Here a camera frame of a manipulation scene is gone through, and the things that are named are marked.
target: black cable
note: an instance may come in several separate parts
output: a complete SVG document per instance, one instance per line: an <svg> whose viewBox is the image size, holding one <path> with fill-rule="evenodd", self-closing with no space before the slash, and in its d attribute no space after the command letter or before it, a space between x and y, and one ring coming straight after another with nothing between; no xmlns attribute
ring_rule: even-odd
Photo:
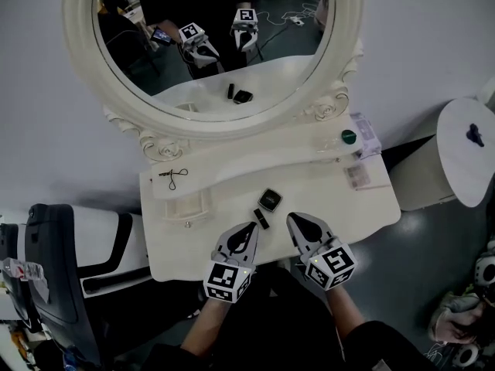
<svg viewBox="0 0 495 371"><path fill-rule="evenodd" d="M280 31L276 32L276 33L275 33L272 37L270 37L269 39L267 39L267 40L263 43L263 45L262 45L261 47L258 47L258 53L257 53L256 55L254 55L254 56L253 56L253 57L249 60L249 62L247 62L247 64L249 65L249 63L251 63L253 60L255 60L255 59L258 57L258 55L261 57L261 51L262 51L262 50L266 47L266 45L267 45L269 42L271 42L271 41L272 41L275 37L280 36L280 35L281 35L281 34L282 34L285 30L287 30L289 27L290 27L290 23L289 23L286 27L284 27L284 29L282 29L282 30L280 30Z"/></svg>
<svg viewBox="0 0 495 371"><path fill-rule="evenodd" d="M258 55L260 56L260 59L265 60L265 57L261 53L261 49L260 49L260 46L258 45L258 43L256 43L256 48L258 49Z"/></svg>
<svg viewBox="0 0 495 371"><path fill-rule="evenodd" d="M178 172L174 172L173 169L171 169L169 172L160 173L159 176L170 176L169 188L172 191L174 191L177 187L176 187L176 183L173 181L173 176L174 175L187 176L188 174L189 174L189 171L187 169L180 169Z"/></svg>

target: black small box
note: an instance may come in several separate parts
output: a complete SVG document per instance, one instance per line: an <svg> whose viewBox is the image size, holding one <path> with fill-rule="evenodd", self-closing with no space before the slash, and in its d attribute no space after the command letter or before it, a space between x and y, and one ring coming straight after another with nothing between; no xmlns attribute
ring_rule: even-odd
<svg viewBox="0 0 495 371"><path fill-rule="evenodd" d="M282 196L276 193L273 189L266 189L263 195L258 200L258 204L269 212L277 209L277 206L282 201Z"/></svg>
<svg viewBox="0 0 495 371"><path fill-rule="evenodd" d="M247 103L253 100L253 94L246 90L240 90L234 96L234 102L237 104Z"/></svg>
<svg viewBox="0 0 495 371"><path fill-rule="evenodd" d="M234 97L234 85L229 85L229 90L227 91L227 99L232 99Z"/></svg>

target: white vanity table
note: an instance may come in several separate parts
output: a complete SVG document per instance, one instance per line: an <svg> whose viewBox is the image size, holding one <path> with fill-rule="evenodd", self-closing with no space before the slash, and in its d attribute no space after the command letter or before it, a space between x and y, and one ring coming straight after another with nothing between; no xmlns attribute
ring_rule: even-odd
<svg viewBox="0 0 495 371"><path fill-rule="evenodd" d="M343 173L343 167L354 162L347 156L340 162L272 168L222 182L211 189L217 208L214 219L190 228L163 219L164 203L153 196L151 172L142 173L142 215L152 276L157 281L203 279L218 237L232 226L254 219L253 210L259 207L257 201L266 188L284 199L273 213L263 211L270 228L260 232L256 264L299 254L285 223L289 212L304 211L324 219L344 243L363 240L396 223L401 211L381 156L364 159L371 184L361 191L351 189Z"/></svg>
<svg viewBox="0 0 495 371"><path fill-rule="evenodd" d="M94 2L64 0L67 45L107 119L136 134L152 164L139 181L156 280L201 280L219 235L255 220L266 188L283 200L274 213L263 212L271 227L261 231L256 264L298 254L285 225L289 212L318 216L346 243L398 221L380 155L361 161L370 177L365 188L352 189L343 170L357 163L354 153L363 147L359 135L350 145L341 137L346 129L359 134L350 119L347 81L362 55L362 0L315 1L314 8L326 4L325 32L308 19L300 28L321 39L312 55L295 52L251 66L246 60L246 67L176 83L155 96L126 77L104 47ZM183 64L191 63L184 58ZM229 83L252 92L253 101L228 100Z"/></svg>

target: green bottle cap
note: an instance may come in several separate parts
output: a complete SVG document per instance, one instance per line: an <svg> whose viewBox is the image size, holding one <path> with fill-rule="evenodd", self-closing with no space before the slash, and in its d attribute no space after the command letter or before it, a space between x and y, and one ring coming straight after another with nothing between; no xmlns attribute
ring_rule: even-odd
<svg viewBox="0 0 495 371"><path fill-rule="evenodd" d="M354 143L356 143L356 134L354 132L352 132L350 129L346 129L344 131L342 131L342 140L344 141L344 143L346 145L353 145Z"/></svg>

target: white stool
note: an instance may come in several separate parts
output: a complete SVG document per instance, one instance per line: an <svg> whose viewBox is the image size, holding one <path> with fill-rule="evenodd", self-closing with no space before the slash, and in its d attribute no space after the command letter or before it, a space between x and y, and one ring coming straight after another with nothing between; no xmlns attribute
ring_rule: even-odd
<svg viewBox="0 0 495 371"><path fill-rule="evenodd" d="M478 127L484 147L466 136ZM468 207L483 200L495 173L495 114L473 99L457 99L445 106L437 134L390 174L402 210L459 199Z"/></svg>

